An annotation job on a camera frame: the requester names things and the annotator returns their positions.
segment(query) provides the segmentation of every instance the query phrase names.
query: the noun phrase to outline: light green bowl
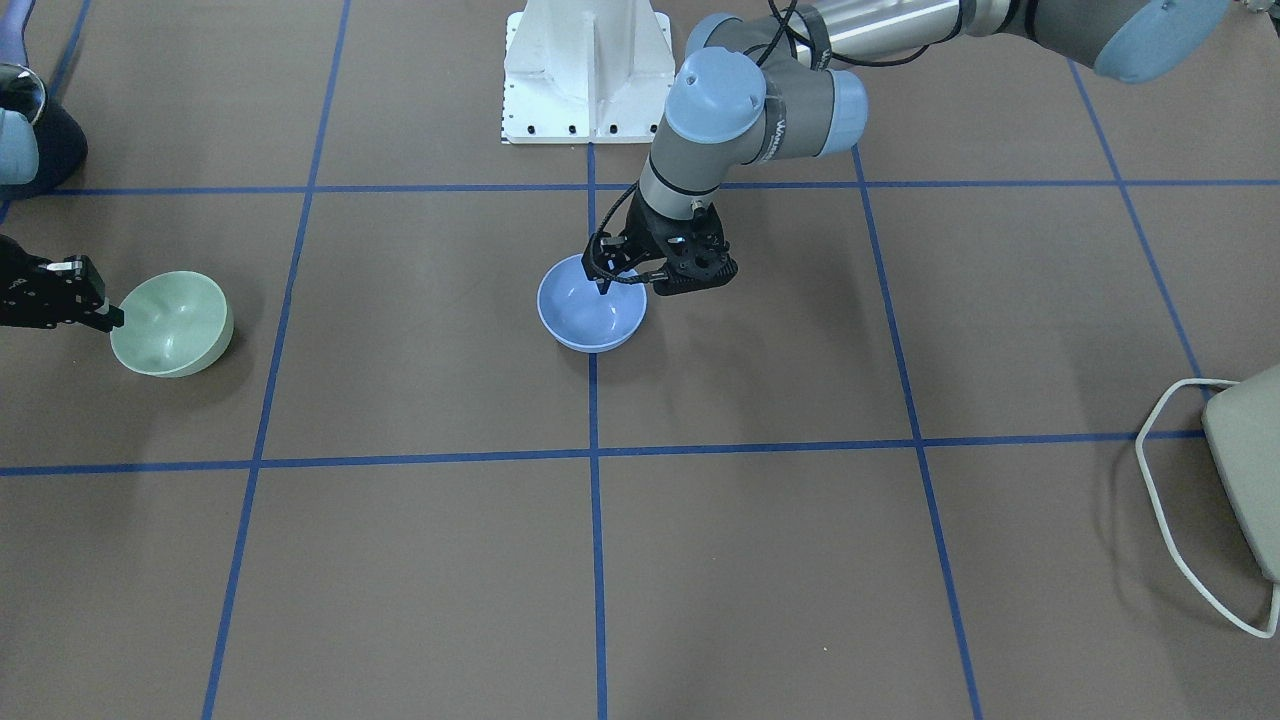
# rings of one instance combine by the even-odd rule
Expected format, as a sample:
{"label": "light green bowl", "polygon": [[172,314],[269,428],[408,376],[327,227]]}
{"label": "light green bowl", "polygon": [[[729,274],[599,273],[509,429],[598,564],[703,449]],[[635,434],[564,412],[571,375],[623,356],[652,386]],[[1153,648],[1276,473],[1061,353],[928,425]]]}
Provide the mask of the light green bowl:
{"label": "light green bowl", "polygon": [[232,309],[218,283],[178,270],[133,288],[111,332],[122,365],[156,378],[183,378],[214,364],[232,341]]}

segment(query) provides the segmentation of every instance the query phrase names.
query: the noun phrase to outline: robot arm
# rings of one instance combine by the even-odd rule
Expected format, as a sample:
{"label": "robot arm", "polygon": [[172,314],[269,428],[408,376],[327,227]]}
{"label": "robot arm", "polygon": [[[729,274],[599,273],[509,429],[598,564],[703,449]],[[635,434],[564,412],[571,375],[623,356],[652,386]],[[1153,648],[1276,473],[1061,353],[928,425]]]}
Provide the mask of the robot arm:
{"label": "robot arm", "polygon": [[[602,293],[653,283],[658,295],[719,287],[737,273],[713,199],[733,165],[847,152],[867,126],[863,83],[831,64],[946,42],[961,33],[1027,37],[1101,76],[1144,82],[1185,59],[1230,0],[818,0],[690,32],[640,179],[582,254]],[[604,232],[631,197],[618,237]],[[659,269],[625,277],[646,261]]]}
{"label": "robot arm", "polygon": [[0,234],[0,325],[52,329],[81,323],[111,332],[124,324],[124,313],[108,302],[105,292],[87,256],[52,263]]}

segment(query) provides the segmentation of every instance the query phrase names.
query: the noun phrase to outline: light blue cap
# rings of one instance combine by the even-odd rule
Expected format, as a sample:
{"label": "light blue cap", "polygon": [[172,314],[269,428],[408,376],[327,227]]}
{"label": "light blue cap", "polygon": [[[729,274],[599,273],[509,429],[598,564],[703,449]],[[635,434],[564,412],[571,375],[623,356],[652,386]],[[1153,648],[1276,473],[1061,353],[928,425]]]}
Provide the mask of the light blue cap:
{"label": "light blue cap", "polygon": [[1230,0],[1152,0],[1098,53],[1093,70],[1139,83],[1187,59],[1213,32]]}
{"label": "light blue cap", "polygon": [[728,142],[764,113],[764,73],[750,58],[704,47],[676,73],[667,94],[667,124],[691,142]]}
{"label": "light blue cap", "polygon": [[27,184],[38,169],[36,129],[22,113],[0,110],[0,184]]}
{"label": "light blue cap", "polygon": [[867,129],[868,102],[867,88],[858,76],[849,70],[827,70],[836,90],[836,101],[831,108],[831,129],[827,131],[827,143],[818,155],[849,152],[863,137]]}
{"label": "light blue cap", "polygon": [[712,38],[712,33],[716,32],[716,28],[728,20],[741,22],[741,19],[742,18],[731,13],[716,13],[714,15],[707,15],[705,18],[698,20],[694,29],[689,31],[689,42],[685,42],[685,58],[698,53],[703,47],[707,47],[707,41]]}

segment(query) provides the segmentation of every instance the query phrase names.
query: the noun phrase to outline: white strap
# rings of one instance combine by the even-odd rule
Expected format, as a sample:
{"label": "white strap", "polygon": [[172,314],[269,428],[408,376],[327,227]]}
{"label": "white strap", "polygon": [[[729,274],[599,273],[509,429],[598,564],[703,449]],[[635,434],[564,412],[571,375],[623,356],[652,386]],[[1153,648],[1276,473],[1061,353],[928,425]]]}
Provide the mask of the white strap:
{"label": "white strap", "polygon": [[1228,610],[1225,605],[1219,602],[1219,600],[1213,597],[1213,593],[1204,587],[1204,583],[1196,577],[1196,573],[1192,573],[1187,561],[1183,560],[1183,553],[1178,552],[1178,546],[1174,544],[1174,536],[1169,532],[1169,520],[1165,518],[1165,509],[1160,503],[1160,493],[1156,492],[1156,482],[1151,479],[1151,468],[1147,465],[1147,455],[1142,450],[1142,443],[1147,439],[1147,434],[1151,433],[1152,425],[1156,424],[1156,418],[1160,416],[1160,413],[1165,409],[1169,398],[1172,397],[1175,392],[1187,386],[1231,387],[1234,384],[1239,383],[1234,380],[1213,380],[1204,378],[1178,380],[1172,384],[1172,387],[1165,391],[1165,395],[1160,396],[1160,402],[1156,402],[1156,409],[1151,411],[1151,416],[1147,418],[1142,429],[1138,430],[1138,441],[1134,443],[1134,451],[1138,455],[1138,468],[1142,469],[1142,479],[1147,483],[1147,495],[1151,496],[1151,507],[1156,511],[1156,523],[1160,524],[1160,534],[1165,537],[1165,547],[1169,548],[1169,555],[1174,559],[1174,562],[1178,564],[1178,569],[1183,571],[1183,575],[1187,577],[1192,585],[1194,585],[1196,589],[1204,596],[1204,600],[1207,600],[1208,603],[1213,606],[1213,610],[1217,610],[1222,618],[1226,618],[1233,625],[1256,638],[1268,639],[1276,634],[1276,619],[1280,618],[1280,583],[1276,583],[1271,589],[1271,612],[1268,614],[1267,626],[1265,630],[1254,628],[1244,620],[1240,620],[1234,612]]}

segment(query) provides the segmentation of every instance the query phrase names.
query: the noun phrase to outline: white plastic base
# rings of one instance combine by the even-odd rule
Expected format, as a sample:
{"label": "white plastic base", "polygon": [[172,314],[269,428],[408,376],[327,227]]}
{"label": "white plastic base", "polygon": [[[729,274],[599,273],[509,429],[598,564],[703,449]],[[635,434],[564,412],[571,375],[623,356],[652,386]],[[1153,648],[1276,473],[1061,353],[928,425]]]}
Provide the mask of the white plastic base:
{"label": "white plastic base", "polygon": [[676,74],[649,0],[529,0],[507,19],[502,140],[650,142]]}

